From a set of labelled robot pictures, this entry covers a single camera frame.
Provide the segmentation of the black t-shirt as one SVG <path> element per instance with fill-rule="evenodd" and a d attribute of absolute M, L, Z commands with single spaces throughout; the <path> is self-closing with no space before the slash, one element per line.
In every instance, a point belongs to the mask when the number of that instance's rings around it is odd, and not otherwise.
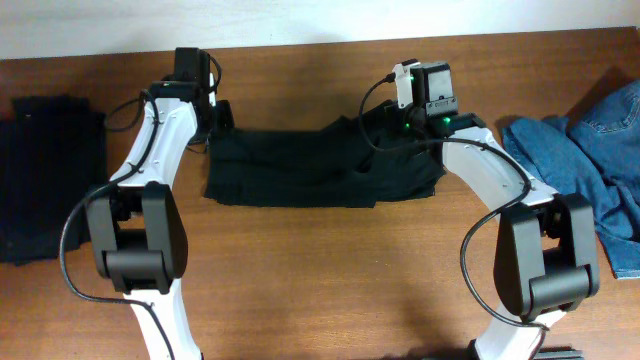
<path fill-rule="evenodd" d="M 428 150 L 405 148 L 412 131 L 386 100 L 361 118 L 341 116 L 315 131 L 232 129 L 210 139 L 204 195 L 223 205 L 372 208 L 427 198 L 443 166 Z"/>

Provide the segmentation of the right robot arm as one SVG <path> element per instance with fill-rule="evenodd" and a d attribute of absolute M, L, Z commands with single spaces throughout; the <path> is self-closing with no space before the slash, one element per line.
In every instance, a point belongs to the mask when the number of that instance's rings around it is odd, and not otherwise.
<path fill-rule="evenodd" d="M 562 195 L 530 174 L 495 140 L 475 114 L 461 114 L 446 62 L 416 59 L 394 65 L 386 82 L 396 87 L 396 105 L 406 130 L 421 130 L 449 172 L 463 180 L 489 212 L 465 235 L 460 268 L 465 284 L 468 246 L 481 226 L 498 223 L 493 279 L 500 303 L 479 305 L 492 320 L 470 341 L 466 358 L 581 359 L 570 346 L 546 348 L 551 327 L 600 286 L 596 234 L 589 201 Z"/>

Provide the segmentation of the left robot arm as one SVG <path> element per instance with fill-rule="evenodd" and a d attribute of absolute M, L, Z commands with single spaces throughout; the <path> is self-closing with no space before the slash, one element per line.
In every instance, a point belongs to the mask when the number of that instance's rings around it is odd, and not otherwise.
<path fill-rule="evenodd" d="M 177 48 L 172 74 L 141 93 L 124 163 L 85 206 L 97 271 L 134 311 L 152 359 L 203 356 L 182 297 L 188 240 L 172 187 L 186 148 L 233 124 L 216 99 L 221 75 L 208 52 Z"/>

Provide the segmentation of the black fabric storage container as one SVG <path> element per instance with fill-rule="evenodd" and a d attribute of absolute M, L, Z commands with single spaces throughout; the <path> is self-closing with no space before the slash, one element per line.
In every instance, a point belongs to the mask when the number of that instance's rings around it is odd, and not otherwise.
<path fill-rule="evenodd" d="M 72 209 L 106 182 L 105 115 L 68 95 L 12 106 L 1 122 L 1 261 L 22 265 L 56 258 Z"/>

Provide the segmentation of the blue denim jeans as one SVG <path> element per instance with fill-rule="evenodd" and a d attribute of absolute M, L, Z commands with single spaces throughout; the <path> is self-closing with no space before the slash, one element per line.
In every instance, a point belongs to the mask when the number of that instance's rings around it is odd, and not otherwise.
<path fill-rule="evenodd" d="M 639 82 L 614 91 L 570 124 L 519 118 L 502 130 L 506 151 L 563 195 L 592 205 L 614 276 L 639 277 Z"/>

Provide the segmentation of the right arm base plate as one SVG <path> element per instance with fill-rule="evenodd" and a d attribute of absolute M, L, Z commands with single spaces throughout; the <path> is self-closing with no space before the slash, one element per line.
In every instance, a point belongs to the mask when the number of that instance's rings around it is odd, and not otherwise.
<path fill-rule="evenodd" d="M 584 355 L 575 349 L 544 349 L 534 356 L 534 360 L 584 360 Z"/>

